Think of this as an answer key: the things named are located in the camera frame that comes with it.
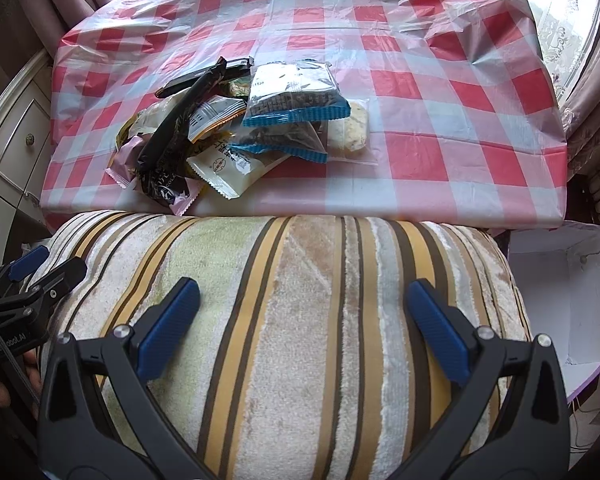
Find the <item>person left hand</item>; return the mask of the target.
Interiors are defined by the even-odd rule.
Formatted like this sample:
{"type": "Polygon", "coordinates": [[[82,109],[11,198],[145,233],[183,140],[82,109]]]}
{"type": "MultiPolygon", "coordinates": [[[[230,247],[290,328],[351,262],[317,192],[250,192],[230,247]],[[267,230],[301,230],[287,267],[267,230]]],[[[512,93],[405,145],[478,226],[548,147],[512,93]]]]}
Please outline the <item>person left hand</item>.
{"type": "MultiPolygon", "coordinates": [[[[33,392],[40,396],[42,393],[42,378],[36,352],[34,350],[24,352],[21,356],[18,356],[16,361],[20,366],[20,370],[26,375],[33,392]]],[[[3,362],[0,364],[0,410],[10,408],[14,401],[17,401],[19,405],[27,405],[33,419],[38,419],[38,404],[32,400],[26,388],[23,387],[22,382],[8,367],[8,364],[3,362]]]]}

